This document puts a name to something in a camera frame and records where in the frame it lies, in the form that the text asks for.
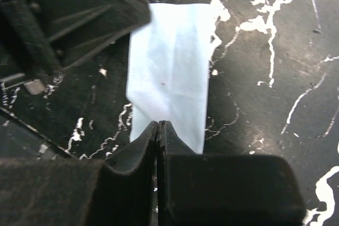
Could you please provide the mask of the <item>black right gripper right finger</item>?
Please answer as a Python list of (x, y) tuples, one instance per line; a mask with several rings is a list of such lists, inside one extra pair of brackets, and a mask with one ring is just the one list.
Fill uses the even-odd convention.
[(196, 154), (171, 122), (159, 123), (159, 225), (302, 225), (305, 215), (283, 158)]

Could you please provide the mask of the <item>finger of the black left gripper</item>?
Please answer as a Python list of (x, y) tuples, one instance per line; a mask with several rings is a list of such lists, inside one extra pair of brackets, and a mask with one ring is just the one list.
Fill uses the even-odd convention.
[(145, 0), (1, 0), (1, 64), (52, 75), (149, 21)]

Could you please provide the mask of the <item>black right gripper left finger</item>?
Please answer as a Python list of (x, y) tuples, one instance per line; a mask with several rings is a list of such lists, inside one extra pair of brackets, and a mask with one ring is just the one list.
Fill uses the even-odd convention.
[(157, 127), (108, 160), (2, 159), (1, 225), (150, 225)]

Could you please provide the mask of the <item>light blue cleaning cloth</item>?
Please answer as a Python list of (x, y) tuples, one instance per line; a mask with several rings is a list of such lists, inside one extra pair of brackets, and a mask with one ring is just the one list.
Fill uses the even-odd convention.
[(126, 97), (130, 140), (151, 121), (170, 121), (195, 153), (204, 147), (216, 9), (209, 4), (149, 4), (150, 22), (129, 40)]

